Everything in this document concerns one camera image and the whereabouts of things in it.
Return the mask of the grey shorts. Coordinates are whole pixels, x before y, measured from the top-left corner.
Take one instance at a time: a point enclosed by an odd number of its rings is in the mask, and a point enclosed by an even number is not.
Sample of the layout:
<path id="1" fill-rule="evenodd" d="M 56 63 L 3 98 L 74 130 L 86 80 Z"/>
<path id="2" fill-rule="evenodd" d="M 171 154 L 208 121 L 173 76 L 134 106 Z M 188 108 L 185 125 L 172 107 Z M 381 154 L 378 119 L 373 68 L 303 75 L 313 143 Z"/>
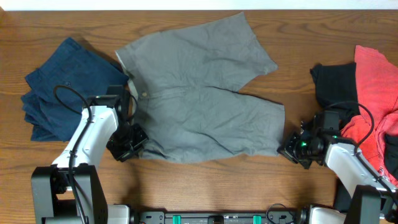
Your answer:
<path id="1" fill-rule="evenodd" d="M 282 104 L 243 95 L 277 70 L 243 13 L 144 36 L 116 51 L 148 140 L 140 157 L 176 163 L 276 156 Z"/>

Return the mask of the red shorts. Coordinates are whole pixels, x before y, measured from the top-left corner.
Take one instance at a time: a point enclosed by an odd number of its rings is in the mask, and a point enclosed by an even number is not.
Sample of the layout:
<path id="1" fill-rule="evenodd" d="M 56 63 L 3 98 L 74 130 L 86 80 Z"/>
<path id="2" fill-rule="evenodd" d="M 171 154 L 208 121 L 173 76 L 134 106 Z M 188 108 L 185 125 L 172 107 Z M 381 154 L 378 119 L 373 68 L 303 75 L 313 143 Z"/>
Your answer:
<path id="1" fill-rule="evenodd" d="M 373 118 L 374 129 L 359 148 L 376 171 L 397 185 L 397 67 L 379 51 L 360 45 L 355 48 L 354 62 L 358 103 L 370 114 L 361 108 L 341 134 L 359 142 Z"/>

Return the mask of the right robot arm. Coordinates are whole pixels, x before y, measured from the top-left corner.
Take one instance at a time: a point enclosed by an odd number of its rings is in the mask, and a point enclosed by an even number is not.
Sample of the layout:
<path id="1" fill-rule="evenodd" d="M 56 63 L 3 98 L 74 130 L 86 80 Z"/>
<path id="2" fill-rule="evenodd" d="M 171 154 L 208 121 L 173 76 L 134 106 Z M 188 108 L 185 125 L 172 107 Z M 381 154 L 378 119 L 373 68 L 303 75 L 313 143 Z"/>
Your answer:
<path id="1" fill-rule="evenodd" d="M 304 169 L 313 162 L 326 166 L 351 197 L 346 213 L 309 205 L 297 215 L 297 223 L 397 223 L 397 188 L 376 173 L 352 140 L 330 131 L 292 133 L 277 152 Z"/>

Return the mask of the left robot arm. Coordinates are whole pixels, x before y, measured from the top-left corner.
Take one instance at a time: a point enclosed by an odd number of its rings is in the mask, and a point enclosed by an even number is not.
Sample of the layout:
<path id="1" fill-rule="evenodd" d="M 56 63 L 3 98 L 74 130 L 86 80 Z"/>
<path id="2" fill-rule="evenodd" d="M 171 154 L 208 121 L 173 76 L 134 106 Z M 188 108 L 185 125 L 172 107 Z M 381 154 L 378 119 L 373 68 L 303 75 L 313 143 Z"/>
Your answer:
<path id="1" fill-rule="evenodd" d="M 127 205 L 106 201 L 97 168 L 105 151 L 124 162 L 137 157 L 146 134 L 128 118 L 130 96 L 92 96 L 81 121 L 50 166 L 31 176 L 36 223 L 134 223 Z"/>

